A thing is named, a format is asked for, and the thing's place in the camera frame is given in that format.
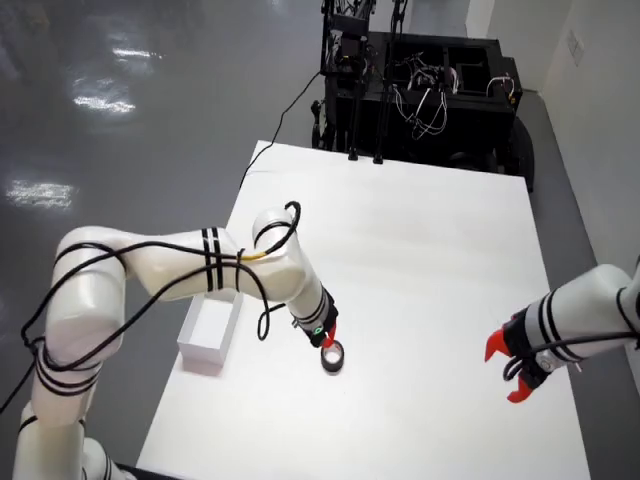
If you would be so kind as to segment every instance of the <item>gray floor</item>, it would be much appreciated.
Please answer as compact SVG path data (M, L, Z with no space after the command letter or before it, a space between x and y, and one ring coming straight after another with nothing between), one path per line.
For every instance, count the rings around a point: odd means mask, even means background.
M416 4L414 14L422 6L429 18L452 18L448 30L423 33L464 33L452 30L464 26L459 11L438 10L462 8L454 3ZM0 391L28 365L19 326L46 291L68 230L226 223L255 141L270 138L318 68L319 10L318 0L0 5ZM309 145L309 104L321 91L317 81L289 113L280 141ZM528 94L520 115L535 143L532 203L554 287L595 261L544 104ZM128 292L129 311L146 299L133 282ZM136 462L186 307L157 306L104 368L88 430L117 461ZM635 478L640 401L622 352L585 362L572 385L593 478ZM28 393L0 417L0 478L11 471Z

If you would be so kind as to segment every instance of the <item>white robotic arm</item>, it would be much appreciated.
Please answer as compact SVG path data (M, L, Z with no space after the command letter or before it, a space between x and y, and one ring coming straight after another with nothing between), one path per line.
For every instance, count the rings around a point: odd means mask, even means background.
M485 361L513 357L505 380L518 376L508 399L526 400L555 369L629 341L640 342L640 265L633 280L600 265L514 314L487 342Z
M239 251L229 233L215 227L162 237L100 227L67 234L58 247L53 288L60 285L49 303L44 341L34 343L36 375L23 424L33 417L37 421L21 428L14 479L80 480L90 473L78 448L84 436L80 422L102 362L118 351L124 329L133 323L125 322L127 276L137 276L152 296L145 307L156 297L174 300L222 288L284 302L315 347L331 346L338 312L298 243L299 205L289 206L295 207L295 217L286 207L258 216L255 252ZM109 258L96 261L98 257ZM72 273L87 262L95 263ZM267 332L268 322L262 332L258 327L261 339ZM95 457L95 445L89 449ZM103 453L98 456L104 469L94 470L105 473L110 463ZM111 470L116 475L117 469Z

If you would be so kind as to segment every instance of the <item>white tabletop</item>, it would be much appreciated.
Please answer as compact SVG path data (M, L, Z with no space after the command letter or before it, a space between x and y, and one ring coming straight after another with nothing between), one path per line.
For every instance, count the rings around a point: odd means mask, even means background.
M265 145L258 143L256 151ZM582 479L588 468L566 369L506 400L487 337L548 291L520 178L275 145L229 220L302 204L301 245L340 312L340 374L246 298L222 370L178 355L138 467L193 480Z

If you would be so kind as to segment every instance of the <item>black wire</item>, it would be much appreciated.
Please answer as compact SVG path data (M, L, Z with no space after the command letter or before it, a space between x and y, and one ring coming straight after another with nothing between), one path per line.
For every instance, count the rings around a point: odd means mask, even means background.
M253 279L253 281L256 282L256 286L258 287L258 290L260 291L260 296L262 298L262 302L264 304L265 311L269 312L269 304L267 302L267 293L266 293L266 291L264 289L264 285L262 284L262 282L260 281L258 276L255 274L255 272L253 270L251 270L251 268L249 268L248 266L246 266L246 265L244 265L242 263L238 263L238 262L219 262L217 264L204 265L202 267L199 267L199 268L196 268L194 270L191 270L190 272L187 272L184 275L176 277L173 280L171 280L170 282L166 283L142 307L140 307L140 309L136 313L134 313L129 318L129 320L127 320L120 328L118 328L115 332L113 332L111 335L109 335L102 343L100 343L98 346L96 346L93 350L91 350L90 352L88 352L84 356L78 358L77 360L74 360L73 362L68 363L66 365L58 365L55 362L53 362L50 358L48 358L47 355L45 355L43 358L44 358L44 361L45 361L45 364L46 364L47 368L49 368L50 370L53 370L54 372L68 372L70 370L73 370L76 367L79 367L80 365L82 365L86 361L88 361L91 358L93 358L96 354L98 354L99 352L104 350L115 339L117 339L120 335L124 334L129 328L131 328L147 312L147 310L149 310L149 308L151 308L151 306L160 299L160 297L167 290L169 290L170 288L174 287L175 285L177 285L180 282L188 280L189 278L191 278L191 277L193 277L195 275L198 275L200 273L204 273L204 272L207 272L207 271L210 271L210 270L214 270L214 269L218 268L218 265L220 265L221 267L239 268L239 269L243 270L245 273L247 273ZM267 321L267 327L265 328L264 334L263 335L258 334L258 338L260 340L264 340L265 338L267 338L268 334L269 334L269 323Z
M258 338L260 338L260 330L262 330L262 322L265 321L265 325L266 325L265 331L269 332L269 327L271 326L270 314L272 314L276 310L280 310L282 307L285 307L285 306L286 306L286 303L279 303L277 305L274 305L273 307L267 308L264 312L260 314L260 318L258 319Z
M27 369L26 373L24 374L24 376L20 379L20 381L18 382L18 385L16 385L16 388L13 389L13 391L9 394L9 396L7 397L7 399L4 401L4 403L2 404L2 407L0 407L0 415L2 415L4 413L4 411L7 409L7 407L11 404L11 402L13 401L14 397L18 394L18 392L20 391L20 389L22 388L22 386L25 384L25 382L28 380L29 376L31 376L31 374L33 373L33 369L36 368L36 361L35 359L33 360L33 362L31 362L31 365L29 365L29 368Z
M635 332L612 332L601 333L598 335L585 335L582 337L569 338L566 340L558 340L557 342L543 343L542 345L538 345L537 347L532 348L525 355L516 355L511 358L502 371L502 378L504 378L505 381L513 380L515 376L520 373L520 370L522 370L525 360L533 358L536 353L542 352L544 350L550 350L552 348L565 347L569 345L581 345L584 343L620 340L623 338L638 339L640 338L640 336Z
M287 233L285 233L284 236L280 240L278 240L276 243L274 243L271 247L269 247L265 251L265 253L267 255L269 255L269 254L275 252L276 250L282 248L284 246L284 244L289 241L291 236L296 232L296 230L298 228L298 224L300 223L300 215L302 214L302 207L300 206L300 203L298 203L296 201L291 201L291 202L288 202L285 205L284 208L285 209L289 209L290 207L293 207L293 209L295 210L295 215L293 217L293 221L291 222L291 227L289 227L289 229L287 230ZM38 317L40 317L40 315L42 315L42 312L47 307L47 305L49 304L49 302L51 301L53 296L58 292L58 290L62 287L62 285L64 285L71 277L73 277L80 270L82 270L82 269L84 269L84 268L86 268L88 266L91 266L91 265L93 265L95 263L101 262L102 260L107 260L107 259L113 258L113 257L119 257L121 255L124 255L126 253L132 252L134 250L139 250L141 248L147 248L147 247L168 248L168 249L177 250L177 251L180 251L180 252L193 253L195 255L201 255L201 256L204 256L204 257L208 256L208 257L215 258L215 259L218 259L218 260L235 260L236 263L239 263L239 262L237 262L236 255L225 254L225 253L206 252L205 250L201 250L201 249L198 249L198 248L183 247L181 245L175 245L173 243L162 242L162 241L159 241L159 240L148 240L148 241L144 241L144 242L139 242L139 243L135 243L133 245L129 245L128 247L121 248L119 250L112 250L112 251L106 252L106 253L104 253L102 255L98 255L97 257L93 257L93 258L91 258L91 259L89 259L89 260L87 260L85 262L82 262L79 265L76 265L75 267L73 267L71 270L69 270L67 273L65 273L62 277L60 277L60 279L49 289L49 291L45 295L44 299L40 302L40 305L38 305L38 308L36 309L35 313L31 316L31 318L20 329L20 336L22 338L24 346L29 348L30 350L32 350L33 342L30 341L29 337L27 336L28 330L36 322ZM71 247L65 249L64 252L61 252L61 253L70 253L70 252L72 252L74 250L79 250L81 248L85 248L85 246L83 244L76 244L76 245L72 245ZM217 264L213 264L213 265L211 265L211 267L212 268L216 268Z
M273 135L273 139L271 139L271 143L269 145L267 145L266 147L264 147L262 150L260 150L260 152L258 152L258 155L256 155L255 158L253 160L251 160L251 162L249 163L247 168L244 170L244 173L242 174L242 179L240 180L240 187L238 187L238 190L240 188L242 188L242 184L244 183L244 179L247 176L247 173L249 173L249 169L253 166L254 163L256 163L256 160L258 160L258 157L260 157L260 155L262 155L265 152L265 150L268 150L269 148L273 147L273 144L276 143L276 138L278 138L278 133L280 133L280 128L282 128L282 122L284 120L284 116L289 112L289 110L291 110L293 108L293 106L296 104L296 102L298 100L300 100L300 97L302 97L302 95L304 95L307 92L307 90L309 89L309 87L311 86L313 81L321 73L322 73L322 71L319 71L313 77L311 77L311 80L309 80L307 85L302 89L302 92L300 92L298 94L298 96L295 98L295 100L291 103L291 105L289 105L287 107L287 109L284 112L282 112L282 114L280 115L280 123L278 123L278 128L276 129L276 133L274 133L274 135Z
M302 208L301 208L300 204L298 202L295 202L295 201L288 202L285 205L285 209L289 209L290 207L293 207L294 210L295 210L295 214L294 214L293 220L291 222L291 226L289 227L289 229L287 230L285 235L280 240L278 240L271 247L269 247L267 250L265 250L265 254L266 255L268 255L270 253L273 253L276 250L282 248L284 246L284 244L296 232L296 229L297 229L298 224L300 222L300 215L301 215L301 212L302 212ZM60 259L62 256L66 255L67 253L70 253L70 252L73 252L73 251L76 251L76 250L79 250L79 249L82 249L82 248L87 248L87 246L88 245L86 243L78 243L78 244L71 245L69 248L66 248L65 250L60 252L60 254L58 255L57 258ZM121 255L124 255L126 253L129 253L129 252L141 249L141 248L146 248L146 247L168 248L168 249L171 249L171 250L177 250L177 251L181 251L181 252L185 252L185 253L192 253L192 254L201 255L201 256L204 256L204 257L215 258L215 259L218 260L218 262L216 262L215 264L210 264L210 265L206 265L206 266L194 269L194 270L192 270L190 272L185 273L184 275L181 275L180 277L177 277L177 278L173 279L172 281L168 282L167 284L165 284L135 314L133 314L129 318L129 320L127 320L118 330L116 330L113 334L111 334L108 338L106 338L102 343L97 345L93 350L88 352L83 357L75 360L74 362L71 362L71 363L66 364L66 365L58 365L58 364L56 364L50 358L50 356L48 355L48 352L46 351L46 344L45 344L43 346L44 352L43 352L42 358L43 358L43 362L46 364L47 368L49 368L50 370L53 370L55 372L66 372L66 371L70 371L70 370L74 370L74 369L75 370L79 370L80 365L82 365L83 363L89 361L91 358L93 358L95 355L97 355L100 351L102 351L104 348L106 348L109 344L111 344L114 340L116 340L120 335L123 335L129 328L131 328L149 310L149 308L151 308L151 306L153 304L155 304L160 299L160 297L165 292L167 292L169 289L173 288L178 283L183 282L183 281L185 281L185 280L187 280L187 279L189 279L189 278L191 278L191 277L193 277L195 275L198 275L198 274L201 274L201 273L204 273L204 272L207 272L207 271L211 271L211 270L214 270L214 269L217 269L217 268L223 268L223 267L233 267L233 268L236 269L236 288L237 288L237 283L238 283L237 275L238 275L238 272L240 270L246 272L252 278L252 280L256 283L256 286L258 287L258 291L260 292L260 297L261 297L261 299L263 301L263 304L264 304L264 311L260 315L260 318L258 320L258 328L257 328L258 339L263 341L263 340L265 340L267 338L267 336L269 334L269 329L270 329L270 326L271 326L271 318L270 318L271 312L279 310L280 308L285 306L285 304L278 304L278 305L276 305L274 307L271 307L271 308L269 307L268 300L267 300L267 293L266 293L266 290L264 288L264 285L262 284L262 282L260 281L258 276L255 274L255 272L250 267L248 267L247 265L243 265L240 262L241 257L242 257L242 253L241 252L243 250L240 250L236 255L224 254L224 253L213 253L213 252L207 252L205 250L201 250L201 249L197 249L197 248L184 247L184 246L181 246L181 245L162 242L162 241L158 241L158 240L149 240L149 241L145 241L145 242L139 242L139 243L136 243L134 245L130 245L128 247L121 248L119 250L109 249L106 253L104 253L102 255L98 255L98 256L96 256L94 258L91 258L91 259L89 259L89 260L87 260L85 262L82 262L81 264L79 264L79 265L75 266L74 268L70 269L62 277L60 277L60 279L58 279L58 281L49 289L47 294L44 296L43 300L40 302L40 304L36 308L35 313L31 316L31 318L20 329L20 336L22 338L22 341L23 341L25 347L27 347L31 351L31 353L33 354L34 361L31 363L31 365L27 369L26 373L24 374L22 379L18 382L16 387L13 389L13 391L9 394L9 396L7 397L5 402L3 403L2 407L0 407L0 415L11 404L11 402L13 401L15 396L18 394L20 389L24 386L25 382L27 381L29 376L33 373L33 371L34 371L34 369L36 367L36 358L37 358L37 354L38 354L37 345L39 343L44 343L44 337L40 336L40 337L37 337L37 338L31 340L31 339L29 339L28 331L33 326L33 324L37 321L37 319L40 317L40 315L42 314L44 309L47 307L47 305L49 304L49 302L51 301L53 296L56 294L56 292L58 292L58 290L62 287L62 285L64 285L75 274L77 274L82 269L84 269L84 268L86 268L86 267L88 267L90 265L93 265L93 264L96 264L96 263L101 262L103 260L107 260L109 258L114 258L114 257L117 258L118 260L122 261L122 259L120 258ZM233 260L233 261L228 261L228 262L222 261L221 262L220 260Z

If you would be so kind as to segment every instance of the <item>white tray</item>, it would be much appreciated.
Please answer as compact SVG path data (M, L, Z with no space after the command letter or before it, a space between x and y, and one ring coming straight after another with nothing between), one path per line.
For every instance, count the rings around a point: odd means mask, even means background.
M224 365L242 299L242 293L229 289L193 297L178 335L182 356Z

